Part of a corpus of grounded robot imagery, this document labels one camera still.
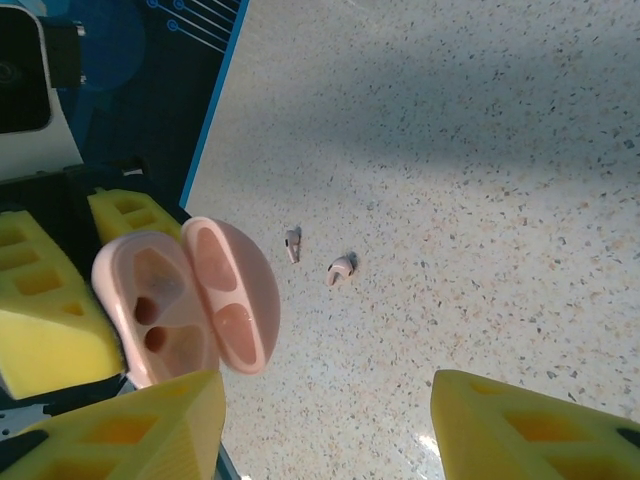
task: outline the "pink earbud case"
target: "pink earbud case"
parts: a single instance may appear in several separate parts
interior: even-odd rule
[[[132,383],[143,388],[219,358],[244,374],[264,370],[278,337],[280,297],[257,245],[224,222],[192,218],[182,243],[137,232],[105,245],[93,288],[120,334]]]

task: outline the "open case lid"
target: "open case lid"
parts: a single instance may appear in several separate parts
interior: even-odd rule
[[[188,220],[182,240],[222,359],[237,372],[260,373],[280,327],[280,295],[269,262],[248,236],[218,220]]]

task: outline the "yellow sponge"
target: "yellow sponge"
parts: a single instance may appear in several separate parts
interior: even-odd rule
[[[103,244],[136,230],[155,230],[180,242],[180,224],[149,195],[127,190],[100,191],[88,197]]]
[[[49,438],[0,480],[210,480],[224,417],[220,373],[192,373],[29,427]]]
[[[640,425],[457,371],[431,416],[447,480],[637,480]]]
[[[71,261],[26,212],[0,214],[0,372],[20,399],[123,371],[116,337]]]

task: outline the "terrazzo floor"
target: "terrazzo floor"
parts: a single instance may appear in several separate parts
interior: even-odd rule
[[[280,285],[245,478],[444,478],[440,368],[640,420],[639,72],[631,0],[252,0],[188,205]]]

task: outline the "wireless earbud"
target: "wireless earbud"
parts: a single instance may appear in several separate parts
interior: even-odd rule
[[[291,263],[298,263],[300,261],[300,230],[287,231],[284,246],[287,247]]]
[[[353,263],[349,260],[349,257],[344,256],[336,259],[331,265],[329,265],[329,271],[327,272],[327,285],[330,287],[336,283],[338,276],[348,278],[353,275]]]

